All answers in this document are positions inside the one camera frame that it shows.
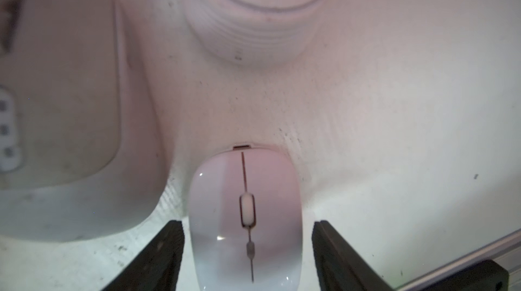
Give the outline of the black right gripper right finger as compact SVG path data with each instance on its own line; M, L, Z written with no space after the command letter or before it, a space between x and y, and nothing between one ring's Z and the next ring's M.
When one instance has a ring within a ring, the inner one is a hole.
M312 246L321 291L392 289L328 221L314 223Z

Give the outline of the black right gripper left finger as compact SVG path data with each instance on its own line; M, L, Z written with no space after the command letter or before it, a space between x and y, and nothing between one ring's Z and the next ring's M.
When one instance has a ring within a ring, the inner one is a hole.
M136 258L103 290L175 291L184 246L183 224L178 220L167 222Z

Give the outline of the grey computer mouse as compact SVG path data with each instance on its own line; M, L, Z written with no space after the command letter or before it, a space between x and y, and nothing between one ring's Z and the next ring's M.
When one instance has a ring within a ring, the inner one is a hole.
M131 229L166 184L160 128L120 0L1 0L1 235Z

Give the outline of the white slim mouse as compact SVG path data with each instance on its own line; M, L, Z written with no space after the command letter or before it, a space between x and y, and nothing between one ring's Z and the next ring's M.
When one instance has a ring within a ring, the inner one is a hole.
M187 201L201 290L296 290L303 257L299 179L279 151L246 146L196 170Z

